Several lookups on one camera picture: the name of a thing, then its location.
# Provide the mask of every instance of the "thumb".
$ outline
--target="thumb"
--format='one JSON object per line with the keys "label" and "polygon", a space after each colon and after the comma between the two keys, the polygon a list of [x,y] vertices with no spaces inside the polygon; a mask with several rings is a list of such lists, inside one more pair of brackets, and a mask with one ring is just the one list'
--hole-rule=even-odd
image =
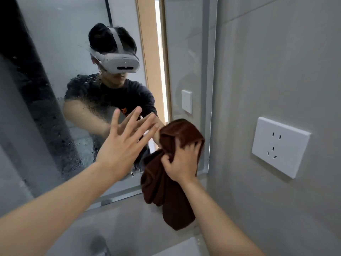
{"label": "thumb", "polygon": [[164,155],[161,158],[161,163],[163,164],[163,167],[165,168],[166,171],[168,171],[171,168],[171,166],[172,166],[172,164],[169,161],[169,156],[168,155]]}

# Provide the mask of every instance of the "brown towel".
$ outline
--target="brown towel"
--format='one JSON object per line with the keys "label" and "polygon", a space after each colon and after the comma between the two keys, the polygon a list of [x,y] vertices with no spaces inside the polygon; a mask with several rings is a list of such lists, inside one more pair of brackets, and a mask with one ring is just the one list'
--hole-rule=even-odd
{"label": "brown towel", "polygon": [[161,158],[165,153],[169,155],[169,161],[173,161],[176,137],[179,138],[181,147],[202,141],[199,151],[200,157],[205,141],[202,134],[189,121],[185,119],[175,120],[160,129],[162,149],[145,158],[146,166],[141,177],[141,185],[145,201],[148,204],[163,205],[164,221],[174,230],[180,230],[192,223],[195,216],[182,188],[168,177],[161,163]]}

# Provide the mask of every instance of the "ear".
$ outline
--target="ear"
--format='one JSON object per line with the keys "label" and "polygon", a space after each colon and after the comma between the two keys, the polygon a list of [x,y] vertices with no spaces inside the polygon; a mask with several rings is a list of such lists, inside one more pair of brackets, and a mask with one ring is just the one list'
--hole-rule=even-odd
{"label": "ear", "polygon": [[96,64],[96,65],[100,64],[100,62],[94,56],[91,56],[91,61],[93,64]]}

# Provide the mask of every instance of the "wooden door frame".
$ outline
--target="wooden door frame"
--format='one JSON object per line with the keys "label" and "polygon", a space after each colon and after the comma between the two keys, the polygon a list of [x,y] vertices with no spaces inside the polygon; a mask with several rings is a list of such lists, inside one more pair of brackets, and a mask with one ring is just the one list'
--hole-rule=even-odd
{"label": "wooden door frame", "polygon": [[[168,107],[168,120],[172,120],[171,97],[169,88],[168,72],[168,53],[166,41],[166,28],[164,18],[164,0],[159,0],[163,58],[166,80],[166,95]],[[160,120],[165,123],[164,104],[161,83],[160,51],[158,43],[158,32],[156,26],[155,0],[136,0],[137,15],[139,18],[139,27],[142,43],[142,53],[145,65],[147,88],[152,92],[155,98],[155,108]]]}

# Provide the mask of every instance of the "white vr headset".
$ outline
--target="white vr headset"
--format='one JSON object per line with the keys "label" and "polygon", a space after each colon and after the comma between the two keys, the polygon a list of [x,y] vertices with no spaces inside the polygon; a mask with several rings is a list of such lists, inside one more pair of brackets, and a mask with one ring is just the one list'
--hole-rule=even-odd
{"label": "white vr headset", "polygon": [[89,51],[91,55],[94,56],[98,61],[100,61],[101,65],[109,73],[136,73],[140,67],[139,59],[133,53],[127,52],[123,49],[121,40],[114,28],[108,27],[108,29],[113,34],[113,38],[115,39],[118,51],[115,53],[108,53],[103,55],[90,47]]}

